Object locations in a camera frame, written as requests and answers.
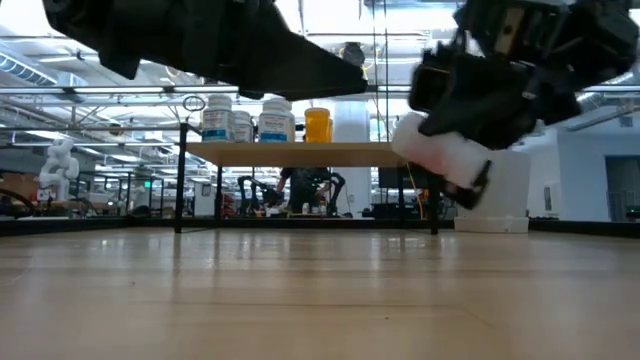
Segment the wooden table in background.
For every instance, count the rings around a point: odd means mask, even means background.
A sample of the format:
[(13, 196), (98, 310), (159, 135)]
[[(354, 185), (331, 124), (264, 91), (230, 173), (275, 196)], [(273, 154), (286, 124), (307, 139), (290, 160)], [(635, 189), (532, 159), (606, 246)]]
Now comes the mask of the wooden table in background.
[[(394, 168), (397, 174), (397, 189), (404, 194), (403, 176), (409, 174), (407, 163), (391, 151), (388, 142), (365, 143), (194, 143), (187, 140), (187, 134), (196, 128), (182, 123), (179, 125), (178, 196), (183, 196), (186, 156), (199, 157), (217, 167), (216, 179), (222, 179), (226, 167), (329, 167), (329, 168)], [(436, 235), (447, 225), (439, 219), (439, 205), (442, 203), (438, 187), (432, 179), (428, 181), (429, 202), (425, 220), (411, 220), (404, 214), (404, 199), (399, 199), (398, 214), (382, 220), (349, 219), (301, 219), (282, 220), (225, 220), (220, 214), (223, 202), (222, 192), (216, 193), (213, 226), (219, 228), (267, 228), (294, 229), (427, 229)]]

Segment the person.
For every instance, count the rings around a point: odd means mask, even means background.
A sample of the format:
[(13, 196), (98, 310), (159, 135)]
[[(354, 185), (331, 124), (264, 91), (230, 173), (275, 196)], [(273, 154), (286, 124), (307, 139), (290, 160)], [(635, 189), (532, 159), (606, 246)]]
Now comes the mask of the person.
[(287, 181), (290, 181), (288, 207), (293, 213), (301, 213), (303, 205), (316, 206), (325, 197), (331, 184), (330, 171), (327, 168), (291, 168), (285, 167), (280, 172), (276, 191), (283, 193)]

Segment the plain white medicine bottle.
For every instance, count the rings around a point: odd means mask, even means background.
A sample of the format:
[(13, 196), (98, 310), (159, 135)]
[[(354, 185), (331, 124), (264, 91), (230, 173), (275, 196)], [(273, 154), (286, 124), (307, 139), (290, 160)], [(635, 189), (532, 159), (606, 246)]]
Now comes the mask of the plain white medicine bottle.
[(490, 160), (490, 150), (456, 132), (426, 136), (424, 118), (409, 113), (396, 124), (391, 141), (395, 154), (464, 189), (470, 189)]

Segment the white humanoid figure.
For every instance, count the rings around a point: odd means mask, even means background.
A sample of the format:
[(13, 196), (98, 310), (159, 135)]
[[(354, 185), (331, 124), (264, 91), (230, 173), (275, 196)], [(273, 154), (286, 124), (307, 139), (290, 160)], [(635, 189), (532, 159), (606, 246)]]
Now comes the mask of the white humanoid figure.
[(38, 176), (40, 189), (56, 187), (58, 201), (68, 200), (70, 181), (79, 176), (79, 162), (71, 155), (73, 148), (74, 141), (71, 139), (55, 140), (47, 148), (46, 162)]

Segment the white plant pot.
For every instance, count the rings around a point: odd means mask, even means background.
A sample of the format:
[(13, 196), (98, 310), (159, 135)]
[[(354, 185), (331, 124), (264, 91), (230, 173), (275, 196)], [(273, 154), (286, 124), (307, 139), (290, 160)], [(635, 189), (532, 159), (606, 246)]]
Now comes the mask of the white plant pot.
[(458, 232), (526, 234), (529, 231), (527, 201), (531, 159), (526, 153), (494, 151), (489, 184), (472, 210), (457, 207), (454, 229)]

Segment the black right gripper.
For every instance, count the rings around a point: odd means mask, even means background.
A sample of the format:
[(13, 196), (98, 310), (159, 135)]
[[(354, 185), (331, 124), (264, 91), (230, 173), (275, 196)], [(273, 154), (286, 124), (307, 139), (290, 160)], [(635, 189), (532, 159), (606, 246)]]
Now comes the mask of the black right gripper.
[[(427, 117), (418, 131), (425, 136), (460, 135), (490, 150), (507, 149), (538, 123), (553, 125), (582, 112), (575, 58), (581, 38), (562, 40), (541, 49), (531, 63), (467, 51), (456, 35), (423, 53), (408, 97), (411, 109)], [(442, 181), (442, 193), (467, 210), (481, 201), (493, 162), (487, 160), (470, 188)]]

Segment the white melatonin bottle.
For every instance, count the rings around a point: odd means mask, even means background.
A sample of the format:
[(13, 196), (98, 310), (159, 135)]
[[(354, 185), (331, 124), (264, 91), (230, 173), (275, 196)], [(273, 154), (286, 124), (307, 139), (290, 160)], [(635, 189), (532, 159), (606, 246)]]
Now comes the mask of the white melatonin bottle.
[(292, 106), (284, 98), (272, 98), (263, 103), (258, 118), (260, 143), (287, 143), (295, 141), (295, 116)]

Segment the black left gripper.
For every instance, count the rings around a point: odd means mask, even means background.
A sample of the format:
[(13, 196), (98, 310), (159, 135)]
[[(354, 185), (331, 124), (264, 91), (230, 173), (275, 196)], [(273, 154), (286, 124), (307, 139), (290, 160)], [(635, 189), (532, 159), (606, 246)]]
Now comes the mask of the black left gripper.
[(134, 38), (135, 67), (168, 65), (254, 99), (367, 90), (358, 66), (291, 31), (274, 0), (134, 0)]

